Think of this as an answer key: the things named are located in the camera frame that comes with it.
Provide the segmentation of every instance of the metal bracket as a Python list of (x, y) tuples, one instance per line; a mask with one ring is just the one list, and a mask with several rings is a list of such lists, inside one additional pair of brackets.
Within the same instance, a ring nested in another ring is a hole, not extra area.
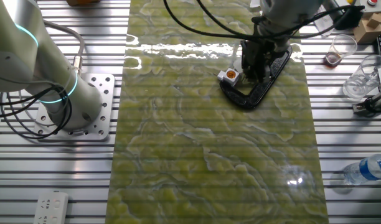
[[(94, 120), (92, 124), (81, 130), (60, 130), (57, 134), (51, 135), (45, 139), (40, 139), (39, 141), (104, 141), (109, 137), (110, 117), (113, 107), (113, 92), (115, 89), (115, 77), (111, 74), (85, 73), (82, 74), (82, 78), (86, 82), (92, 83), (101, 93), (103, 106), (98, 118)], [(37, 121), (42, 124), (52, 123), (46, 108), (42, 104), (39, 106)], [(42, 130), (44, 133), (51, 133), (55, 128), (55, 125), (47, 127), (36, 123), (34, 126), (34, 132), (38, 133), (40, 130)]]

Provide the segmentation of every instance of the black cable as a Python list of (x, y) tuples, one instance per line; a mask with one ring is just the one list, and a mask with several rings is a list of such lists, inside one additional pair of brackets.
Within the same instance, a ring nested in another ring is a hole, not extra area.
[(171, 18), (176, 21), (181, 27), (191, 31), (191, 32), (194, 32), (196, 34), (201, 34), (201, 35), (206, 35), (206, 36), (210, 36), (210, 37), (226, 37), (226, 38), (235, 38), (235, 39), (240, 39), (237, 35), (229, 35), (229, 34), (213, 34), (213, 33), (209, 33), (209, 32), (203, 32), (203, 31), (199, 31), (199, 30), (195, 30), (193, 28), (190, 28), (189, 26), (183, 24), (171, 11), (170, 7), (168, 6), (168, 3), (167, 3), (167, 0), (163, 0), (163, 3), (164, 3), (164, 6), (166, 7), (167, 9), (167, 12), (170, 14)]
[[(280, 33), (277, 33), (277, 34), (273, 34), (273, 35), (266, 35), (266, 36), (260, 36), (260, 35), (248, 35), (248, 34), (243, 34), (243, 33), (239, 33), (237, 31), (234, 31), (230, 28), (228, 28), (227, 26), (223, 25), (220, 21), (218, 21), (208, 10), (207, 8), (202, 4), (202, 2), (200, 0), (197, 0), (197, 2), (199, 3), (200, 7), (203, 9), (203, 11), (217, 24), (219, 25), (221, 28), (235, 34), (235, 35), (228, 35), (228, 34), (214, 34), (214, 33), (208, 33), (208, 32), (203, 32), (203, 31), (199, 31), (199, 30), (195, 30), (191, 27), (188, 27), (186, 26), (185, 24), (183, 24), (181, 21), (179, 21), (179, 19), (172, 13), (168, 3), (167, 3), (167, 0), (163, 0), (164, 2), (164, 6), (166, 7), (168, 13), (170, 14), (170, 16), (183, 28), (191, 31), (191, 32), (195, 32), (197, 34), (201, 34), (201, 35), (207, 35), (207, 36), (212, 36), (212, 37), (228, 37), (228, 38), (236, 38), (236, 39), (245, 39), (245, 40), (256, 40), (256, 39), (271, 39), (271, 38), (274, 38), (274, 37), (278, 37), (278, 36), (281, 36), (281, 35), (284, 35), (286, 33), (289, 33), (289, 32), (293, 32), (294, 30), (297, 30), (297, 29), (300, 29), (302, 28), (303, 26), (309, 24), (310, 22), (314, 22), (315, 20), (317, 19), (320, 19), (324, 16), (327, 16), (327, 15), (330, 15), (331, 13), (333, 12), (336, 12), (336, 11), (340, 11), (340, 10), (345, 10), (345, 9), (350, 9), (350, 8), (353, 8), (353, 7), (357, 7), (355, 6), (355, 2), (356, 0), (354, 0), (354, 2), (350, 5), (350, 6), (341, 6), (341, 7), (337, 7), (335, 9), (331, 9), (329, 11), (326, 11), (326, 12), (320, 12), (319, 14), (316, 14), (314, 17), (312, 17), (311, 19), (308, 19), (306, 21), (304, 21), (303, 23), (291, 28), (291, 29), (288, 29), (288, 30), (285, 30), (283, 32), (280, 32)], [(303, 39), (303, 38), (310, 38), (310, 37), (315, 37), (317, 35), (321, 35), (331, 29), (333, 29), (335, 26), (337, 26), (340, 22), (342, 22), (342, 19), (339, 19), (332, 27), (322, 31), (322, 32), (319, 32), (317, 34), (311, 34), (311, 35), (304, 35), (304, 36), (300, 36), (300, 37), (295, 37), (295, 36), (287, 36), (289, 38), (294, 38), (294, 39)]]
[(5, 122), (8, 124), (8, 126), (9, 126), (9, 127), (16, 133), (16, 134), (18, 134), (19, 136), (21, 136), (21, 137), (23, 137), (23, 138), (26, 138), (26, 139), (44, 139), (44, 138), (47, 138), (47, 137), (49, 137), (49, 136), (51, 136), (51, 135), (57, 133), (57, 132), (60, 131), (62, 128), (64, 128), (64, 127), (67, 125), (67, 123), (70, 121), (70, 118), (72, 117), (72, 111), (73, 111), (73, 108), (72, 108), (72, 103), (70, 102), (70, 100), (69, 100), (69, 98), (68, 98), (68, 95), (67, 95), (66, 91), (63, 91), (63, 92), (62, 92), (61, 90), (59, 90), (59, 88), (56, 88), (55, 91), (57, 91), (57, 92), (59, 93), (59, 95), (60, 95), (60, 97), (61, 97), (61, 99), (62, 99), (62, 103), (63, 103), (63, 105), (66, 104), (66, 100), (67, 100), (67, 103), (68, 103), (68, 105), (69, 105), (69, 114), (68, 114), (68, 116), (66, 117), (67, 112), (66, 112), (66, 110), (63, 111), (63, 117), (62, 117), (61, 122), (59, 123), (59, 125), (57, 126), (57, 128), (56, 128), (55, 130), (53, 130), (51, 133), (49, 133), (49, 134), (39, 134), (39, 133), (35, 133), (35, 132), (31, 131), (28, 127), (26, 127), (26, 126), (20, 121), (20, 119), (19, 119), (19, 118), (16, 116), (16, 114), (15, 114), (15, 115), (14, 115), (15, 118), (16, 118), (16, 120), (21, 124), (21, 126), (22, 126), (23, 128), (25, 128), (26, 130), (28, 130), (28, 132), (30, 132), (31, 134), (34, 134), (34, 135), (36, 135), (36, 136), (38, 136), (38, 137), (26, 136), (26, 135), (24, 135), (24, 134), (18, 132), (18, 131), (17, 131), (17, 130), (10, 124), (10, 122), (9, 122), (8, 119), (6, 118), (6, 114), (5, 114), (5, 112), (4, 112), (4, 109), (1, 107), (1, 113), (2, 113), (2, 115), (4, 115)]
[(5, 113), (4, 113), (4, 114), (0, 114), (0, 118), (5, 118), (5, 117), (7, 117), (7, 116), (13, 116), (13, 115), (18, 114), (18, 113), (20, 113), (20, 112), (23, 112), (23, 111), (25, 111), (26, 109), (28, 109), (29, 107), (31, 107), (37, 100), (38, 100), (37, 98), (34, 99), (34, 100), (31, 101), (27, 106), (25, 106), (25, 107), (23, 107), (23, 108), (17, 110), (16, 112), (12, 112), (12, 113), (9, 113), (9, 114), (5, 114)]
[[(362, 6), (355, 6), (355, 3), (357, 2), (357, 0), (354, 0), (351, 4), (351, 6), (354, 6), (354, 7), (362, 7)], [(303, 35), (303, 36), (299, 36), (299, 37), (292, 37), (293, 39), (306, 39), (306, 38), (310, 38), (310, 37), (316, 37), (318, 35), (322, 35), (324, 33), (326, 33), (327, 31), (335, 28), (336, 26), (338, 26), (341, 22), (343, 22), (343, 20), (347, 19), (347, 14), (350, 13), (349, 11), (347, 11), (336, 23), (334, 23), (332, 26), (328, 27), (327, 29), (324, 29), (316, 34), (309, 34), (309, 35)]]
[(50, 92), (50, 91), (53, 90), (54, 88), (55, 88), (55, 87), (50, 87), (50, 88), (48, 88), (48, 89), (46, 89), (46, 90), (44, 90), (44, 91), (42, 91), (42, 92), (40, 92), (40, 93), (38, 93), (38, 94), (36, 94), (36, 95), (33, 95), (33, 96), (31, 96), (31, 97), (28, 97), (28, 98), (26, 98), (26, 99), (24, 99), (24, 100), (15, 101), (15, 102), (13, 102), (13, 103), (0, 103), (0, 106), (9, 106), (9, 105), (17, 105), (17, 104), (21, 104), (21, 103), (26, 103), (26, 102), (28, 102), (28, 101), (30, 101), (30, 100), (33, 100), (33, 99), (35, 99), (35, 98), (37, 98), (37, 97), (39, 97), (39, 96), (44, 96), (46, 93)]

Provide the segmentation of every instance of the brown liquid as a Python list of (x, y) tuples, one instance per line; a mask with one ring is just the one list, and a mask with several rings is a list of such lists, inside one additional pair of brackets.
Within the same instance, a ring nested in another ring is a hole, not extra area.
[(334, 52), (329, 52), (326, 54), (325, 58), (323, 59), (323, 64), (329, 68), (334, 68), (340, 64), (341, 62), (340, 58), (341, 56), (339, 54)]

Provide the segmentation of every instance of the white cube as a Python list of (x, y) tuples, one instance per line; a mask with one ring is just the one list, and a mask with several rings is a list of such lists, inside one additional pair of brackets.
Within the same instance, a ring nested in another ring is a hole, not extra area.
[(238, 72), (236, 72), (235, 70), (228, 68), (228, 70), (226, 72), (220, 71), (217, 78), (220, 81), (223, 80), (223, 81), (231, 84), (231, 86), (234, 86), (236, 84), (236, 82), (238, 82), (238, 80), (240, 78), (240, 74)]

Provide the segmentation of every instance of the bottle label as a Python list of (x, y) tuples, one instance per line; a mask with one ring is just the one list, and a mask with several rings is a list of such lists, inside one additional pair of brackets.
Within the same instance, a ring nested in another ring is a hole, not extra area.
[(369, 169), (367, 167), (367, 159), (368, 158), (362, 159), (359, 163), (360, 173), (368, 180), (380, 180), (380, 178), (373, 176), (373, 174), (369, 172)]

